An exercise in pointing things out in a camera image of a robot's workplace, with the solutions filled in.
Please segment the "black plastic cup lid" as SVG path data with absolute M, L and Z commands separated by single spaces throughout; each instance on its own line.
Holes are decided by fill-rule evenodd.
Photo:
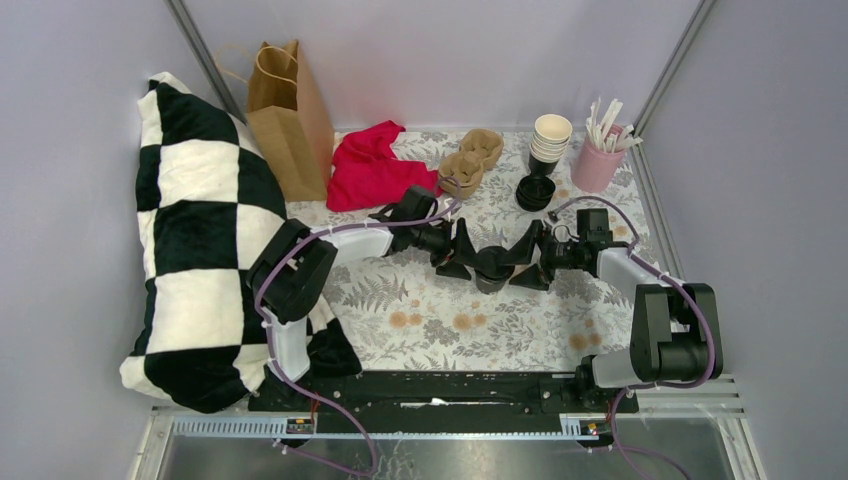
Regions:
M 489 281 L 508 280 L 515 271 L 514 265 L 506 265 L 503 257 L 508 251 L 501 246 L 489 246 L 477 253 L 475 272 Z

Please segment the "brown paper bag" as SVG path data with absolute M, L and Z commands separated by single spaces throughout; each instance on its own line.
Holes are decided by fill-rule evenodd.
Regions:
M 219 56 L 226 50 L 236 50 L 252 61 L 248 79 L 221 63 Z M 213 61 L 219 72 L 247 86 L 248 126 L 285 199 L 325 200 L 335 128 L 300 41 L 284 46 L 264 42 L 255 54 L 225 45 Z

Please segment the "black paper coffee cup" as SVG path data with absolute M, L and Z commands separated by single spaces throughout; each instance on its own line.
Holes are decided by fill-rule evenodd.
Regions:
M 476 288 L 483 294 L 494 294 L 503 289 L 510 279 L 509 275 L 488 277 L 480 272 L 475 273 Z

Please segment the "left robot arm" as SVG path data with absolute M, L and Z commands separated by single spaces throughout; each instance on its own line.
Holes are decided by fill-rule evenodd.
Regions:
M 309 401 L 311 387 L 302 378 L 311 366 L 308 318 L 320 302 L 333 267 L 416 248 L 429 253 L 437 275 L 471 279 L 474 262 L 461 262 L 460 256 L 471 253 L 473 247 L 464 221 L 452 219 L 461 203 L 455 198 L 440 207 L 433 191 L 413 186 L 399 202 L 360 222 L 321 228 L 310 228 L 297 219 L 283 223 L 246 280 L 263 319 L 270 368 L 278 377 L 271 395 L 282 408 L 296 411 Z

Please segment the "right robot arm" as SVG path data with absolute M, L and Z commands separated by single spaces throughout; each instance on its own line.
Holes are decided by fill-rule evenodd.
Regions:
M 575 402 L 597 412 L 613 389 L 657 385 L 694 388 L 718 377 L 723 368 L 714 290 L 686 283 L 650 265 L 634 246 L 615 240 L 603 208 L 581 209 L 577 235 L 557 239 L 553 227 L 532 222 L 503 257 L 523 265 L 511 284 L 548 289 L 560 270 L 581 270 L 610 285 L 632 305 L 626 347 L 585 357 L 575 371 Z

